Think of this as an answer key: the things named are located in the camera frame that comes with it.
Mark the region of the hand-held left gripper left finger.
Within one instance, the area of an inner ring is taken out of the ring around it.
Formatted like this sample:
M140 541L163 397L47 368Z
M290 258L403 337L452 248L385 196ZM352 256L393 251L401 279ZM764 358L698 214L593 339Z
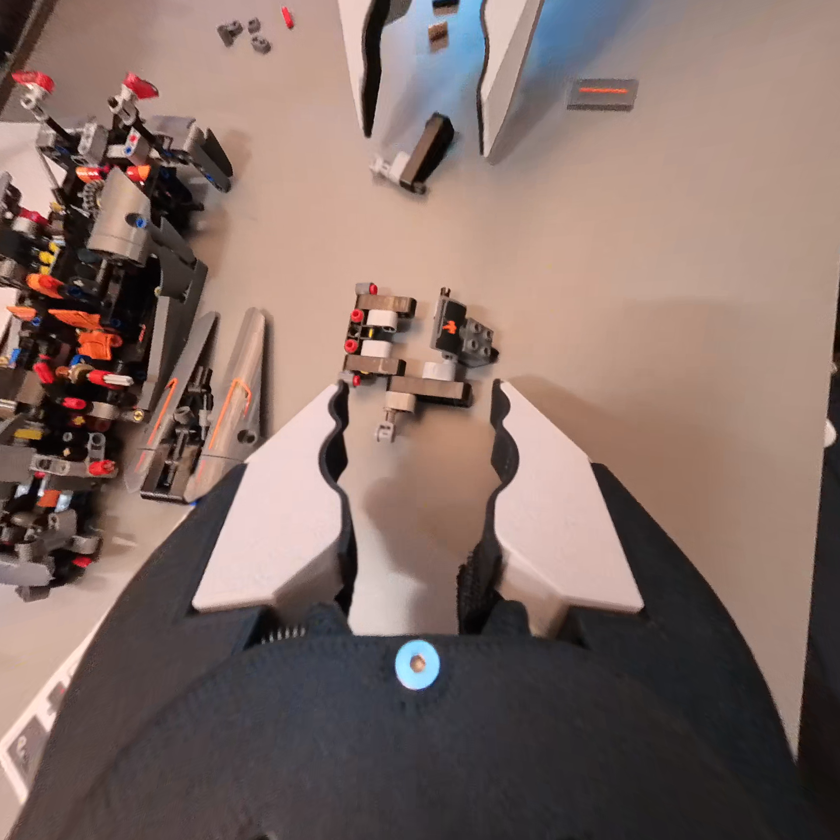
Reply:
M283 626L321 603L349 615L358 554L339 484L349 396L346 381L328 385L247 457L193 609L269 607Z

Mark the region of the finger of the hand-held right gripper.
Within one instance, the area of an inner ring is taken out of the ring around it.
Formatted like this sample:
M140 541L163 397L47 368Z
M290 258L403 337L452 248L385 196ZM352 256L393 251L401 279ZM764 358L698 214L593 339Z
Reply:
M517 92L543 1L483 1L484 60L478 80L479 152L489 158Z
M382 33L391 1L338 1L353 103L365 138L373 133L382 81Z

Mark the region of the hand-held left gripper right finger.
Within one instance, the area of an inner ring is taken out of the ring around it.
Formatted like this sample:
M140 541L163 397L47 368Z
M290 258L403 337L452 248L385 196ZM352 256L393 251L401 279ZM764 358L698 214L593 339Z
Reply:
M635 616L644 599L589 456L508 381L493 384L495 587L531 633L555 636L573 607Z

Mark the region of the black lego beam with connector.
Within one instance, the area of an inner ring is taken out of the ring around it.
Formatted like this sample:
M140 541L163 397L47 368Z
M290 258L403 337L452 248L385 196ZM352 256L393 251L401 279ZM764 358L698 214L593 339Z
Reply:
M472 389L465 381L441 381L423 377L393 376L385 388L384 419L377 426L377 443L392 443L397 419L415 414L419 404L467 408L473 403Z
M374 177L404 191L422 196L427 192L427 179L437 169L455 139L451 119L434 112L411 151L398 151L390 160L377 156L370 165Z

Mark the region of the black printed lego block assembly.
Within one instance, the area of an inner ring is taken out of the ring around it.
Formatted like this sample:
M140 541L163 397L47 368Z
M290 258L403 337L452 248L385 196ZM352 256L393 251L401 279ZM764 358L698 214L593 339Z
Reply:
M454 382L462 369L476 369L498 360L494 332L467 314L465 304L451 297L442 287L434 315L430 347L441 361L426 362L423 378L436 382Z

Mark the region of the small black grey brick assembly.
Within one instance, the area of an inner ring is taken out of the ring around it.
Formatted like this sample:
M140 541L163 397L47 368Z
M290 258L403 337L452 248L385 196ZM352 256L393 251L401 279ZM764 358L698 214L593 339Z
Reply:
M415 317L412 297L379 292L372 282L357 283L355 302L343 340L341 378L351 387L403 375L406 361L395 351L395 337Z

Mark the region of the grey lego wing panel assembly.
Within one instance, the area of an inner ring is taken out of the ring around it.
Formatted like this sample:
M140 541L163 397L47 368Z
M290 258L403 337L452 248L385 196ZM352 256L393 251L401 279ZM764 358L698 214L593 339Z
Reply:
M192 504L259 446L266 317L257 308L245 312L220 384L213 382L208 356L217 321L215 311L198 319L165 379L161 399L123 473L129 493Z

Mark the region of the large lego car chassis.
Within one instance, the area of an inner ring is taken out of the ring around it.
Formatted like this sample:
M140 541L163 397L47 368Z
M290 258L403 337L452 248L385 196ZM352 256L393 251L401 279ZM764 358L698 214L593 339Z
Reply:
M133 73L108 100L109 124L49 114L55 83L17 70L52 180L46 214L2 173L2 586L25 602L76 580L102 546L96 496L118 478L115 427L175 407L175 372L207 266L185 239L203 210L183 177L227 193L233 168L194 118L144 120L159 96Z

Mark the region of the black tile with orange stripe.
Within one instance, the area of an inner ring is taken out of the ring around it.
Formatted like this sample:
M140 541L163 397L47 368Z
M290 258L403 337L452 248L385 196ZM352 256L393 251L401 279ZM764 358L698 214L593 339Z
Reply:
M637 98L639 81L634 78L575 78L568 110L630 112Z

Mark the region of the white sticker sheet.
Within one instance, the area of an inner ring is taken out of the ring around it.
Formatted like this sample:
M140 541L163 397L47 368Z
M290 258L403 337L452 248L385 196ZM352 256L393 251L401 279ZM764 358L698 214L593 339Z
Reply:
M35 780L75 667L73 660L68 658L1 738L2 775L20 804L26 801Z

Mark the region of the white paper sheet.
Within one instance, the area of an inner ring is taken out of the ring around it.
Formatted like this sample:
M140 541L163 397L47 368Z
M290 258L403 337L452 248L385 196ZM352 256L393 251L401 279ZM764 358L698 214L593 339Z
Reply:
M23 204L30 208L47 206L53 198L35 147L38 131L36 122L1 121L1 171L10 174Z

